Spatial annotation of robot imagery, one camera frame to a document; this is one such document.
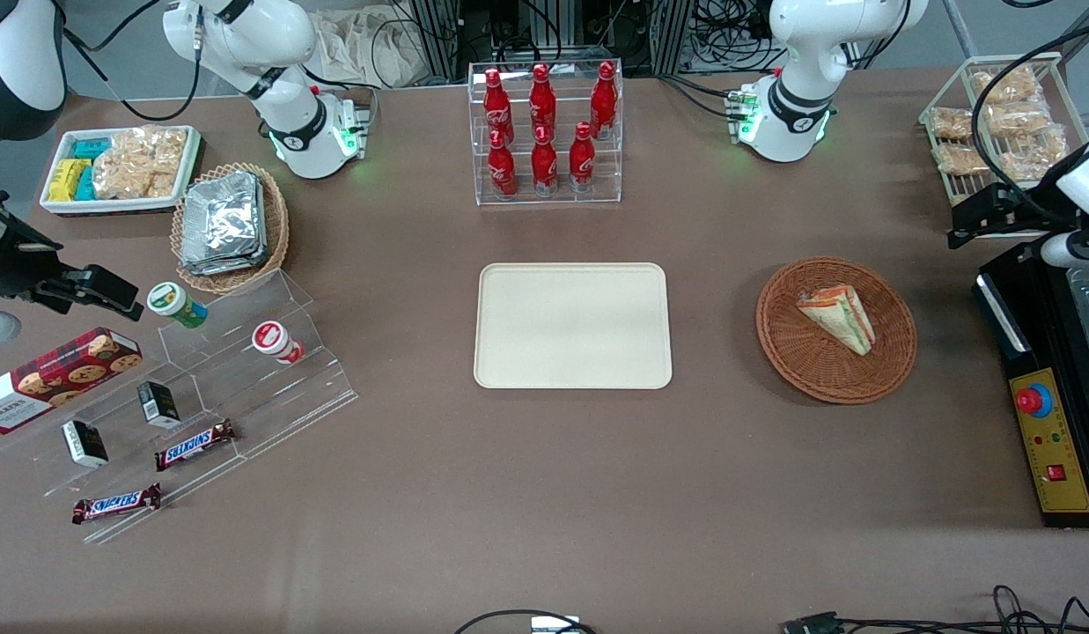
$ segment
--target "round wicker basket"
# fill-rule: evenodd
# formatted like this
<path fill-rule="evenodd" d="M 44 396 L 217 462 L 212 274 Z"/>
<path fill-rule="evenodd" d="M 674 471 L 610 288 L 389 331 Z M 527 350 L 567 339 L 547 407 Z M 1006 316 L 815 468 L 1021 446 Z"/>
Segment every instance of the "round wicker basket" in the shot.
<path fill-rule="evenodd" d="M 806 292 L 851 284 L 873 325 L 877 342 L 859 356 L 810 321 L 795 306 Z M 787 264 L 764 285 L 756 305 L 756 330 L 774 368 L 810 397 L 856 405 L 888 397 L 916 361 L 911 312 L 884 278 L 839 257 Z"/>
<path fill-rule="evenodd" d="M 233 292 L 242 285 L 249 284 L 258 278 L 270 273 L 271 270 L 280 268 L 286 258 L 286 248 L 290 248 L 290 217 L 286 214 L 286 200 L 282 197 L 282 192 L 274 183 L 273 176 L 267 170 L 250 163 L 233 162 L 221 164 L 219 168 L 204 172 L 196 181 L 212 181 L 215 178 L 223 178 L 236 170 L 252 172 L 262 182 L 262 204 L 266 211 L 266 237 L 270 245 L 270 257 L 266 264 L 254 266 L 250 269 L 229 270 L 227 273 L 216 273 L 215 276 L 193 276 L 182 266 L 178 266 L 176 272 L 181 279 L 195 290 L 217 294 Z M 172 212 L 172 234 L 169 237 L 172 253 L 181 258 L 183 211 L 185 211 L 185 200 L 176 202 L 176 209 Z"/>

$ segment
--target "cloth bag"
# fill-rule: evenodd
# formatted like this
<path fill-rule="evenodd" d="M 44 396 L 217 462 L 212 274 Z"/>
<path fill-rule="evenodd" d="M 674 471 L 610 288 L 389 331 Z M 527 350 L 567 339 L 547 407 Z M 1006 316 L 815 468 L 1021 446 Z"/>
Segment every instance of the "cloth bag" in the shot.
<path fill-rule="evenodd" d="M 399 88 L 414 85 L 430 72 L 419 49 L 419 25 L 400 7 L 321 9 L 310 13 L 310 20 L 318 32 L 325 80 Z"/>

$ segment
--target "bottle cap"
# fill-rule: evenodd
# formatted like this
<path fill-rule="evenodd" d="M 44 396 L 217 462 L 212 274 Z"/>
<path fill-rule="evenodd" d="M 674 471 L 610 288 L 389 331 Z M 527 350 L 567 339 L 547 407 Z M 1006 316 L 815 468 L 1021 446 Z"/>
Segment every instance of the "bottle cap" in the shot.
<path fill-rule="evenodd" d="M 262 321 L 255 328 L 255 336 L 250 338 L 250 342 L 255 344 L 255 350 L 262 354 L 278 354 L 285 350 L 290 342 L 290 332 L 278 321 Z"/>
<path fill-rule="evenodd" d="M 149 296 L 146 297 L 146 304 L 149 304 L 149 308 L 152 308 L 154 313 L 162 317 L 171 317 L 185 306 L 187 297 L 188 293 L 181 289 L 181 284 L 161 282 L 155 285 L 154 290 L 150 290 Z"/>

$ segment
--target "brown tabletop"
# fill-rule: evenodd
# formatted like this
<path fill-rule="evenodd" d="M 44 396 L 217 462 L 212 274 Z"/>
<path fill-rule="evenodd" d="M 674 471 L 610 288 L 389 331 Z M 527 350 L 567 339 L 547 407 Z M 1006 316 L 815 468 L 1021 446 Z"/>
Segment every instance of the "brown tabletop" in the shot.
<path fill-rule="evenodd" d="M 478 209 L 461 87 L 383 93 L 367 160 L 321 182 L 282 168 L 245 99 L 195 101 L 181 121 L 209 142 L 206 168 L 249 160 L 282 185 L 285 269 L 360 398 L 102 547 L 0 450 L 0 632 L 449 633 L 533 607 L 603 634 L 746 634 L 827 609 L 988 618 L 995 583 L 1033 609 L 1068 594 L 1089 607 L 1089 531 L 1040 528 L 967 292 L 1006 245 L 945 247 L 915 119 L 950 72 L 852 73 L 829 135 L 794 164 L 628 81 L 623 202 L 592 209 Z M 132 123 L 78 99 L 61 126 Z M 30 220 L 70 264 L 142 288 L 173 278 L 167 216 Z M 810 255 L 869 265 L 911 307 L 918 361 L 882 402 L 820 404 L 761 354 L 757 294 Z M 668 388 L 475 385 L 477 273 L 565 260 L 661 265 Z M 94 325 L 147 337 L 164 322 L 4 306 L 25 332 L 0 373 Z M 503 625 L 489 631 L 527 631 Z"/>

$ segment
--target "yellow control panel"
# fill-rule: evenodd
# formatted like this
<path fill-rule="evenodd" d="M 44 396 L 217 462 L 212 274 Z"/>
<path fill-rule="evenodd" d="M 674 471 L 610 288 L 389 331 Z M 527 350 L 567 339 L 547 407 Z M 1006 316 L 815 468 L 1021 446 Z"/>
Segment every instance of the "yellow control panel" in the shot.
<path fill-rule="evenodd" d="M 1068 420 L 1060 404 L 1052 369 L 1039 369 L 1010 381 L 1026 454 L 1045 513 L 1080 512 L 1089 509 Z"/>

